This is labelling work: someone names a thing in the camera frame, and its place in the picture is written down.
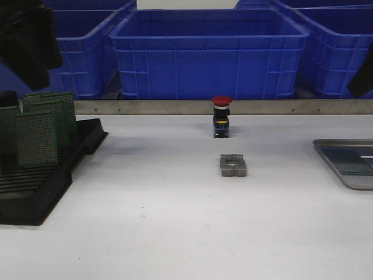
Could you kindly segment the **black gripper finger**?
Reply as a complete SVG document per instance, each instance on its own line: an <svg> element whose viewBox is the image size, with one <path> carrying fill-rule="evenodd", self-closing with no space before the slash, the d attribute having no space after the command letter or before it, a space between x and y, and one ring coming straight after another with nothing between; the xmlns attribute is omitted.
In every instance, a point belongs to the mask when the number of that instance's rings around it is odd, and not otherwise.
<svg viewBox="0 0 373 280"><path fill-rule="evenodd" d="M1 62L31 90L39 90L50 85L50 76L36 46L30 15L19 12L1 21Z"/></svg>
<svg viewBox="0 0 373 280"><path fill-rule="evenodd" d="M30 21L34 30L36 46L47 69L62 66L62 56L55 35L54 13L42 1L32 1Z"/></svg>

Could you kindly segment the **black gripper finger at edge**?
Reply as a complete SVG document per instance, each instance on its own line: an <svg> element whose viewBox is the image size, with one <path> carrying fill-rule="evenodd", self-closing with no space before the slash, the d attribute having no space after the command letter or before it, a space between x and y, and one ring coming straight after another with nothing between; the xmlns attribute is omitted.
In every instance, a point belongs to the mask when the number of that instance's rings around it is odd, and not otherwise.
<svg viewBox="0 0 373 280"><path fill-rule="evenodd" d="M372 43L359 70L347 85L350 94L359 98L372 90Z"/></svg>

